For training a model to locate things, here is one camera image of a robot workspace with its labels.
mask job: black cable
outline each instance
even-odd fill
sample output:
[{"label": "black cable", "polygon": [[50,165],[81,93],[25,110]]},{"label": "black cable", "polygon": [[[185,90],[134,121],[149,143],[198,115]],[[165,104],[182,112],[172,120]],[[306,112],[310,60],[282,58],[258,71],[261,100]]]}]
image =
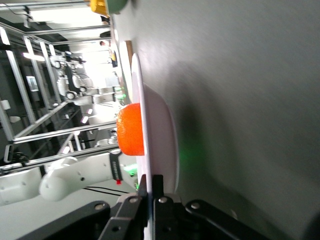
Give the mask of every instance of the black cable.
[{"label": "black cable", "polygon": [[102,104],[102,103],[99,103],[99,105],[101,105],[101,106],[105,106],[105,107],[109,107],[109,108],[113,108],[113,106],[110,106],[110,105],[104,105],[104,104]]},{"label": "black cable", "polygon": [[86,76],[86,77],[90,78],[88,75],[83,74],[83,73],[78,73],[78,75],[84,75],[84,76]]},{"label": "black cable", "polygon": [[1,4],[3,4],[3,5],[5,5],[13,14],[15,14],[15,15],[25,15],[25,14],[18,14],[18,13],[15,13],[14,11],[12,11],[12,9],[7,5],[7,4],[5,4],[5,3],[1,3]]},{"label": "black cable", "polygon": [[102,193],[102,194],[109,194],[109,195],[114,195],[114,196],[121,196],[120,194],[114,194],[111,192],[105,192],[105,191],[99,191],[99,190],[94,190],[94,189],[90,189],[90,188],[84,188],[84,190],[89,190],[89,191],[93,191],[93,192],[97,192],[97,193]]},{"label": "black cable", "polygon": [[119,193],[123,193],[123,194],[128,194],[128,193],[129,193],[129,192],[127,192],[127,191],[114,190],[114,189],[107,188],[107,187],[102,187],[102,186],[87,186],[87,188],[92,188],[92,189],[105,189],[105,190],[114,191],[114,192],[119,192]]},{"label": "black cable", "polygon": [[59,67],[56,67],[56,65],[51,64],[55,69],[60,70],[61,69],[61,63],[59,61],[55,61],[55,63],[59,63]]},{"label": "black cable", "polygon": [[76,76],[78,79],[80,79],[81,81],[84,79],[84,77],[81,77],[81,76],[79,76],[80,74],[79,73],[75,73],[76,75],[78,75],[78,76]]},{"label": "black cable", "polygon": [[111,106],[113,106],[113,104],[112,104],[112,103],[109,103],[109,102],[105,102],[105,103],[101,103],[101,104],[105,104],[105,105],[111,105]]}]

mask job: green object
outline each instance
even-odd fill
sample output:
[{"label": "green object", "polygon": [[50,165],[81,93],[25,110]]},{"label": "green object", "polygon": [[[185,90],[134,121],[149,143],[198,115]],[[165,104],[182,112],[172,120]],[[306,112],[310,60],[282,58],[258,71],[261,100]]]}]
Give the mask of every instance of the green object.
[{"label": "green object", "polygon": [[117,14],[127,4],[128,0],[105,0],[105,5],[108,6],[109,15]]},{"label": "green object", "polygon": [[136,163],[123,167],[123,169],[126,172],[131,172],[132,170],[136,170],[137,171],[137,168],[138,168],[138,164],[136,164]]},{"label": "green object", "polygon": [[125,94],[115,95],[116,99],[124,99],[126,97]]}]

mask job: metal frame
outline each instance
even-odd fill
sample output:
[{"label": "metal frame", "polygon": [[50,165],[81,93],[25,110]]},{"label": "metal frame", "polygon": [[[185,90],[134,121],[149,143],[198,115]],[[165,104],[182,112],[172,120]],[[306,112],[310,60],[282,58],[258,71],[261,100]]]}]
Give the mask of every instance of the metal frame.
[{"label": "metal frame", "polygon": [[78,39],[78,40],[70,40],[70,41],[56,41],[56,42],[52,42],[51,44],[53,46],[57,46],[57,45],[64,45],[64,44],[86,43],[86,42],[106,40],[106,39],[111,39],[111,37],[99,37],[99,38],[92,38],[92,39]]},{"label": "metal frame", "polygon": [[37,127],[39,127],[43,122],[51,118],[54,114],[56,114],[58,111],[60,111],[64,106],[68,105],[68,102],[64,101],[61,103],[59,106],[57,106],[55,109],[51,110],[49,113],[46,115],[42,116],[39,118],[37,121],[35,121],[33,124],[19,132],[17,135],[14,136],[14,139],[18,139],[21,137],[24,137],[31,133],[33,130],[35,130]]},{"label": "metal frame", "polygon": [[[4,44],[10,45],[7,32],[1,26],[0,26],[0,34],[1,34],[2,42]],[[31,124],[33,124],[36,121],[36,117],[35,117],[34,111],[32,109],[32,106],[31,106],[31,103],[30,103],[30,99],[29,99],[28,94],[27,94],[27,89],[26,89],[26,86],[25,86],[25,82],[24,82],[24,80],[22,78],[22,74],[21,74],[19,66],[17,64],[16,57],[15,57],[14,53],[12,51],[10,51],[10,50],[6,50],[5,52],[6,52],[7,56],[8,56],[8,59],[9,59],[9,62],[10,62],[10,65],[11,65],[11,68],[12,68],[16,83],[18,85],[18,88],[19,88],[19,91],[20,91],[20,94],[21,94],[21,97],[22,97],[22,101],[23,101],[26,113],[28,115],[29,121],[30,121]]]},{"label": "metal frame", "polygon": [[44,163],[49,163],[55,160],[67,158],[67,157],[89,157],[93,154],[105,153],[108,150],[117,149],[119,146],[117,144],[109,144],[106,146],[92,147],[89,149],[84,149],[82,151],[74,151],[66,154],[58,154],[54,156],[47,156],[43,158],[33,159],[29,162],[24,163],[24,166],[21,163],[13,163],[9,165],[0,166],[0,170],[7,172],[13,170],[26,170],[30,168],[37,167],[38,165],[42,165]]},{"label": "metal frame", "polygon": [[56,80],[54,71],[52,69],[51,63],[50,63],[50,59],[49,59],[49,55],[48,55],[48,52],[47,52],[46,44],[43,41],[40,41],[40,47],[42,49],[42,54],[43,54],[43,57],[44,57],[44,60],[45,60],[46,68],[48,69],[49,77],[50,77],[51,84],[52,84],[53,91],[54,91],[54,95],[55,95],[55,99],[60,104],[61,103],[61,98],[60,98],[60,94],[59,94],[59,90],[58,90],[58,86],[57,86],[57,80]]},{"label": "metal frame", "polygon": [[[20,2],[20,3],[7,3],[7,5],[12,10],[23,10],[25,6],[28,6],[32,9],[41,9],[41,8],[54,8],[54,7],[68,7],[75,5],[82,5],[85,6],[85,2],[79,0],[69,0],[65,2],[61,1],[52,1],[52,2]],[[5,6],[3,3],[0,3],[0,11],[8,11],[8,7]]]},{"label": "metal frame", "polygon": [[[28,50],[29,54],[34,55],[35,53],[34,53],[34,50],[32,48],[30,39],[27,36],[23,36],[23,40],[24,40],[26,49]],[[49,109],[51,108],[51,105],[50,105],[50,102],[49,102],[49,99],[48,99],[49,94],[47,93],[47,90],[46,90],[46,87],[45,87],[45,82],[44,82],[44,80],[42,78],[42,75],[40,73],[38,62],[35,59],[31,59],[31,63],[32,63],[32,66],[33,66],[35,77],[36,77],[36,79],[37,79],[37,81],[39,83],[40,92],[41,92],[41,96],[42,96],[42,99],[43,99],[43,102],[44,102],[44,106],[46,108],[46,111],[49,112]]]},{"label": "metal frame", "polygon": [[85,126],[77,126],[73,128],[63,129],[63,130],[57,130],[57,131],[51,131],[51,132],[45,132],[40,134],[35,134],[31,136],[22,136],[22,137],[16,137],[13,139],[14,144],[22,144],[30,141],[40,140],[40,139],[46,139],[46,138],[52,138],[56,136],[61,136],[65,134],[71,134],[77,131],[89,131],[94,129],[112,129],[116,128],[117,124],[116,121],[111,122],[105,122],[105,123],[99,123],[94,125],[85,125]]},{"label": "metal frame", "polygon": [[80,141],[79,141],[79,137],[78,135],[76,135],[75,133],[73,133],[73,136],[74,136],[74,140],[75,140],[75,144],[76,144],[76,149],[78,151],[81,151],[81,145],[80,145]]},{"label": "metal frame", "polygon": [[[46,3],[38,3],[38,2],[29,2],[28,3],[27,2],[27,3],[23,3],[23,4],[22,3],[9,3],[8,5],[13,9],[23,9],[24,6],[30,6],[32,8],[41,8],[41,7],[58,7],[58,6],[62,6],[62,5],[68,6],[70,4],[74,5],[74,4],[85,4],[85,3],[83,1],[70,0],[68,2],[46,2]],[[4,9],[7,9],[7,7],[0,3],[0,11],[4,10]],[[33,66],[33,69],[35,72],[35,77],[38,81],[45,107],[46,107],[47,111],[49,111],[46,115],[44,115],[43,117],[36,120],[30,99],[28,97],[28,93],[27,93],[27,89],[26,89],[26,86],[24,83],[24,79],[22,77],[19,66],[17,64],[17,59],[11,50],[7,50],[6,53],[7,53],[15,80],[16,80],[17,85],[19,87],[19,91],[22,96],[24,107],[26,109],[28,119],[30,122],[30,126],[25,128],[24,130],[22,130],[17,135],[14,135],[14,132],[11,127],[7,113],[3,110],[2,106],[0,106],[0,120],[1,120],[2,125],[4,126],[4,129],[5,129],[4,131],[5,131],[5,134],[6,134],[8,141],[12,141],[14,144],[20,144],[20,143],[25,143],[25,142],[29,142],[29,141],[35,141],[35,140],[40,140],[40,139],[61,136],[64,134],[70,134],[62,146],[69,145],[70,150],[71,150],[71,153],[70,153],[71,155],[70,154],[69,155],[73,156],[73,154],[75,154],[75,153],[73,152],[74,149],[73,149],[72,143],[70,142],[72,137],[75,138],[75,142],[76,142],[76,146],[77,146],[78,151],[81,151],[84,154],[92,152],[92,151],[90,151],[90,149],[83,149],[83,150],[81,149],[81,144],[80,144],[79,138],[77,135],[75,135],[76,131],[89,131],[89,130],[94,130],[94,129],[102,130],[102,129],[112,129],[112,128],[117,127],[115,121],[112,121],[112,122],[107,122],[107,123],[101,123],[101,124],[95,124],[95,125],[85,125],[85,126],[80,126],[80,127],[74,127],[74,128],[69,128],[69,129],[63,129],[63,130],[58,130],[58,131],[53,131],[53,132],[46,132],[46,133],[27,136],[29,133],[31,133],[33,130],[35,130],[38,126],[40,126],[43,122],[48,120],[55,113],[57,113],[60,109],[62,109],[64,106],[66,106],[68,104],[67,102],[61,101],[61,96],[59,94],[59,90],[58,90],[57,83],[56,83],[56,77],[55,77],[54,71],[53,71],[51,63],[50,63],[46,44],[48,44],[48,46],[49,46],[49,50],[50,50],[51,55],[54,56],[54,55],[56,55],[56,52],[54,49],[54,46],[56,46],[56,45],[68,45],[68,44],[74,44],[74,43],[79,43],[79,42],[91,42],[91,41],[100,41],[100,40],[111,39],[111,37],[99,37],[99,38],[93,38],[93,39],[80,39],[80,40],[69,40],[69,41],[60,41],[60,42],[49,42],[47,40],[44,40],[44,39],[38,37],[37,35],[48,35],[48,34],[56,34],[56,33],[84,31],[84,30],[91,30],[91,29],[92,30],[93,29],[110,29],[110,26],[109,25],[98,25],[98,26],[72,27],[72,28],[61,28],[61,29],[26,32],[26,31],[19,30],[15,27],[12,27],[10,25],[7,25],[5,23],[0,22],[0,34],[1,34],[2,42],[4,44],[10,45],[10,41],[8,39],[8,35],[7,35],[6,30],[22,35],[24,43],[27,47],[27,50],[32,55],[34,54],[34,50],[33,50],[32,44],[31,44],[31,39],[39,41],[40,47],[41,47],[41,50],[42,50],[42,53],[43,53],[43,56],[45,59],[46,66],[48,68],[49,77],[50,77],[51,84],[52,84],[52,87],[54,90],[55,98],[60,103],[60,105],[58,107],[49,111],[49,109],[51,108],[51,105],[50,105],[50,101],[47,97],[48,95],[47,95],[47,90],[45,88],[45,82],[44,82],[43,77],[41,75],[37,61],[34,59],[31,59],[31,63],[32,63],[32,66]],[[104,147],[104,149],[116,148],[117,146],[118,146],[117,144],[112,144],[107,147]],[[67,157],[67,156],[68,156],[68,154],[63,154],[63,156],[57,155],[57,156],[53,156],[53,158],[59,159],[61,157]],[[52,159],[52,157],[41,159],[41,161],[51,161],[50,159]],[[34,160],[31,160],[28,164],[32,165],[32,164],[34,164],[34,162],[35,162]]]},{"label": "metal frame", "polygon": [[73,133],[70,133],[69,136],[65,139],[64,143],[62,144],[62,146],[60,147],[59,151],[56,153],[57,155],[62,154],[62,151],[64,150],[64,148],[69,145],[70,141],[72,140],[72,138],[74,137]]},{"label": "metal frame", "polygon": [[48,34],[59,34],[74,31],[84,31],[93,29],[110,29],[109,25],[97,25],[97,26],[83,26],[83,27],[70,27],[70,28],[60,28],[60,29],[50,29],[50,30],[38,30],[38,31],[28,31],[26,33],[29,35],[48,35]]}]

